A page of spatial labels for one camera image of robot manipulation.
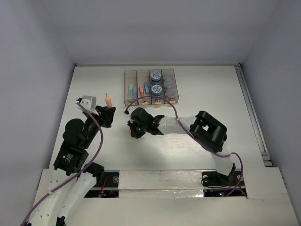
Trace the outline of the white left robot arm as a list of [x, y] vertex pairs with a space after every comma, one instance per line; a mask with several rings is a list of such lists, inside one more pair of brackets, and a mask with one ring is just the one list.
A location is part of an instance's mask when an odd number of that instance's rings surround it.
[[72, 119], [65, 125], [63, 143], [54, 162], [46, 194], [33, 206], [23, 226], [66, 226], [87, 192], [105, 182], [104, 167], [86, 162], [87, 149], [101, 128], [110, 128], [115, 107], [79, 105], [86, 121]]

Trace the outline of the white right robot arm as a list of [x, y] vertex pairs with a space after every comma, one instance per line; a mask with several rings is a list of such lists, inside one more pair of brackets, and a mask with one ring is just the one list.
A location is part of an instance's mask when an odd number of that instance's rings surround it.
[[215, 163], [216, 171], [203, 180], [210, 187], [228, 186], [232, 182], [236, 165], [226, 147], [227, 128], [206, 111], [190, 117], [152, 116], [144, 108], [136, 108], [127, 122], [131, 137], [141, 138], [144, 134], [189, 135], [208, 151]]

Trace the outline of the blue highlighter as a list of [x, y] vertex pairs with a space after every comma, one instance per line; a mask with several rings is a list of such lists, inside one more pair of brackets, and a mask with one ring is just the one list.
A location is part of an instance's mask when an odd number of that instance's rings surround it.
[[146, 93], [146, 94], [150, 94], [150, 88], [149, 88], [148, 83], [145, 82], [143, 85], [144, 85], [145, 93]]

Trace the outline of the teal green marker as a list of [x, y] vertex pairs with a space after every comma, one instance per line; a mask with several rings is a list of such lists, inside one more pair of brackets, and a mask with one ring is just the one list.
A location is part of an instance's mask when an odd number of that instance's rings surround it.
[[128, 99], [128, 100], [133, 99], [133, 84], [129, 84], [129, 85], [128, 85], [127, 99]]

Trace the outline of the clear paper clip jar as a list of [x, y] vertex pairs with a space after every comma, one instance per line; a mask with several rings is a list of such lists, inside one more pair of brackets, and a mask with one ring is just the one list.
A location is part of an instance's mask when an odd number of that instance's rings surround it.
[[176, 91], [174, 89], [167, 89], [166, 90], [166, 97], [173, 98], [176, 96]]

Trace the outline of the light blue marker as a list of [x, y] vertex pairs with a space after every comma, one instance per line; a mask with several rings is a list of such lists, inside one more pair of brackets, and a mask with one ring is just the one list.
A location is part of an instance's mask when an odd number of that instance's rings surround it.
[[137, 87], [133, 86], [133, 99], [137, 99], [138, 93], [137, 93]]

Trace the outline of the pink orange highlighter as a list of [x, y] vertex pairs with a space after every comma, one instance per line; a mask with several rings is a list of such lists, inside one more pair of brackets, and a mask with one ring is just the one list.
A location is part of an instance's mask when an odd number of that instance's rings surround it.
[[111, 102], [111, 98], [108, 94], [105, 95], [105, 102], [106, 102], [107, 108], [112, 108], [113, 107], [112, 102]]

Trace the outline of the blue label putty jar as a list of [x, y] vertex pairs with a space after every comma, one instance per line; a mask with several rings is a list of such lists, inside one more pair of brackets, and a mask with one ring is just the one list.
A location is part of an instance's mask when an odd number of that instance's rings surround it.
[[155, 96], [155, 97], [161, 96], [162, 93], [163, 93], [163, 89], [162, 89], [161, 85], [159, 85], [159, 84], [153, 85], [153, 86], [151, 87], [151, 93], [152, 93], [152, 95]]

